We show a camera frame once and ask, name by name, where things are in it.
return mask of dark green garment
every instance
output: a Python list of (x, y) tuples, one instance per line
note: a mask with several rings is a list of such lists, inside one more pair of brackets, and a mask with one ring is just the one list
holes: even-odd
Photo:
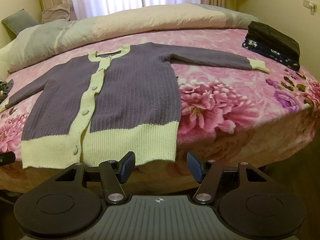
[(287, 56), (291, 60), (299, 61), (299, 44), (289, 36), (277, 31), (269, 25), (252, 21), (248, 26), (245, 37), (248, 40), (260, 42), (265, 46)]
[(7, 98), (8, 93), (12, 89), (12, 87), (13, 80), (10, 80), (9, 82), (0, 81), (0, 104)]

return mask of black circular motor housing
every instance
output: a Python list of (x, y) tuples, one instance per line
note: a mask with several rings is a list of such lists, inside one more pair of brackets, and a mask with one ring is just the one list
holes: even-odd
[(82, 187), (81, 181), (49, 179), (18, 198), (13, 210), (25, 234), (60, 238), (91, 226), (99, 217), (102, 204), (95, 193)]
[(277, 183), (246, 182), (219, 202), (222, 220), (235, 232), (254, 239), (283, 239), (303, 224), (301, 200)]

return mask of yellow cuff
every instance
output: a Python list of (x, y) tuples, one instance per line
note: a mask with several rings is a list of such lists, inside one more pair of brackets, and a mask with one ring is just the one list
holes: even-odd
[(6, 110), (5, 106), (9, 103), (9, 98), (7, 98), (5, 101), (2, 102), (0, 105), (0, 113), (2, 113), (4, 110)]
[(252, 69), (258, 69), (266, 73), (270, 73), (270, 69), (266, 67), (266, 64), (262, 60), (256, 60), (256, 59), (251, 59), (247, 58), (250, 62), (250, 65)]

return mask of button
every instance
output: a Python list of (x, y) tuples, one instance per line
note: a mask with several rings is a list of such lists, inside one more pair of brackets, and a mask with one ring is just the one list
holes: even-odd
[(72, 154), (73, 155), (76, 155), (78, 153), (78, 147), (75, 145), (73, 148), (72, 148)]

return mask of folded clothes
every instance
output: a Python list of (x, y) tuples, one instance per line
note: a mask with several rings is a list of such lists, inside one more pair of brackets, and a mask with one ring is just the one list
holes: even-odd
[(246, 39), (244, 43), (242, 44), (242, 47), (251, 50), (255, 53), (258, 53), (262, 56), (265, 56), (267, 58), (271, 58), (289, 68), (291, 68), (294, 71), (298, 71), (300, 69), (300, 63), (298, 61), (292, 60), (288, 58), (286, 55), (283, 55), (274, 49), (271, 49), (264, 44)]
[(13, 87), (13, 80), (9, 82), (0, 81), (0, 104), (3, 100), (5, 100), (8, 96), (9, 91)]
[(269, 25), (252, 21), (248, 26), (248, 33), (245, 38), (264, 44), (291, 60), (299, 61), (299, 44), (294, 39), (277, 31)]

